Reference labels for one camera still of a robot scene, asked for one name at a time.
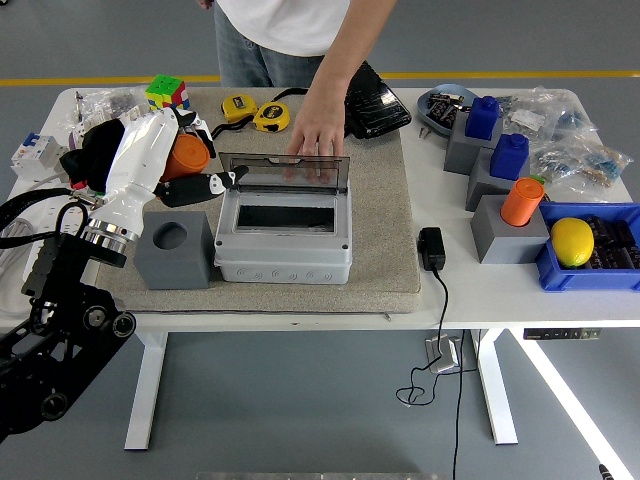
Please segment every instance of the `orange cup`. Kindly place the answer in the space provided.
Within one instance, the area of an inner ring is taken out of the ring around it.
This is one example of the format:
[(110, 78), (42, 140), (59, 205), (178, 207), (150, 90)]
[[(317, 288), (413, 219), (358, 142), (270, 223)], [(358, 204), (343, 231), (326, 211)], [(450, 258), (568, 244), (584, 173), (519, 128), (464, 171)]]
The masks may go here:
[(523, 227), (544, 196), (544, 187), (533, 178), (519, 178), (500, 209), (502, 219), (513, 227)]
[(202, 140), (194, 135), (181, 133), (171, 149), (167, 166), (160, 181), (166, 182), (174, 178), (200, 173), (207, 166), (209, 160), (209, 150)]

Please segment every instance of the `person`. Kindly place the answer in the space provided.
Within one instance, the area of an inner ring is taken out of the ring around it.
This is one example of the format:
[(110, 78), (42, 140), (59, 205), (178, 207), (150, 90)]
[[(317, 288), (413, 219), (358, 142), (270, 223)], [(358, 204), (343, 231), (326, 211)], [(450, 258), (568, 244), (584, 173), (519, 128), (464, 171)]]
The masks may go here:
[(288, 155), (344, 155), (344, 100), (397, 0), (196, 0), (214, 7), (223, 86), (308, 87)]

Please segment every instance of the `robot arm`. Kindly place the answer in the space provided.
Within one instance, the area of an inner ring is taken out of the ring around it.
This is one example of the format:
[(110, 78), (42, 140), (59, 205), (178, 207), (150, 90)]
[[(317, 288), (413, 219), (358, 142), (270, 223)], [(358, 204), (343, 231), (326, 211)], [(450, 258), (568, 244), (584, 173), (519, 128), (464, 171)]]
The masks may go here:
[(87, 262), (124, 266), (126, 245), (143, 230), (143, 207), (156, 196), (170, 206), (208, 200), (246, 173), (197, 175), (159, 185), (180, 131), (208, 137), (215, 155), (197, 114), (163, 109), (144, 115), (125, 128), (106, 194), (94, 203), (84, 231), (44, 240), (22, 288), (31, 297), (29, 318), (0, 338), (0, 442), (61, 418), (135, 331), (134, 316), (109, 292), (81, 283)]

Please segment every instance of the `tape measure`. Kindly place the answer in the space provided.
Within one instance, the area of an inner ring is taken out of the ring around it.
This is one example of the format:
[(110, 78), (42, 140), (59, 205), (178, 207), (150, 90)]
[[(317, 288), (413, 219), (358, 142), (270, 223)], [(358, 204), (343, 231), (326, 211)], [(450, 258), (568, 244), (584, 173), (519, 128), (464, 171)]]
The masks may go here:
[(289, 121), (289, 108), (280, 102), (265, 103), (253, 118), (256, 128), (262, 132), (284, 130), (289, 125)]
[(222, 113), (229, 123), (236, 123), (258, 113), (256, 101), (249, 95), (232, 95), (222, 102)]
[(261, 132), (284, 130), (291, 121), (289, 108), (277, 100), (286, 95), (301, 95), (306, 91), (306, 89), (302, 88), (289, 88), (260, 108), (257, 107), (256, 101), (249, 95), (239, 94), (225, 98), (220, 109), (228, 123), (214, 128), (211, 132), (211, 139), (215, 140), (225, 130), (240, 130), (251, 121), (253, 121), (256, 129)]

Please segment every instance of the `white t-shirt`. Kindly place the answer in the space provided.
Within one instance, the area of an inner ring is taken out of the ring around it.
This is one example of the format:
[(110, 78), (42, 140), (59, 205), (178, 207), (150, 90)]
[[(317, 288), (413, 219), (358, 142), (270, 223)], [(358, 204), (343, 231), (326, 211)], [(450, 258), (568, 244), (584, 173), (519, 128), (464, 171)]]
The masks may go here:
[(349, 0), (216, 1), (246, 38), (299, 57), (327, 53), (349, 7)]

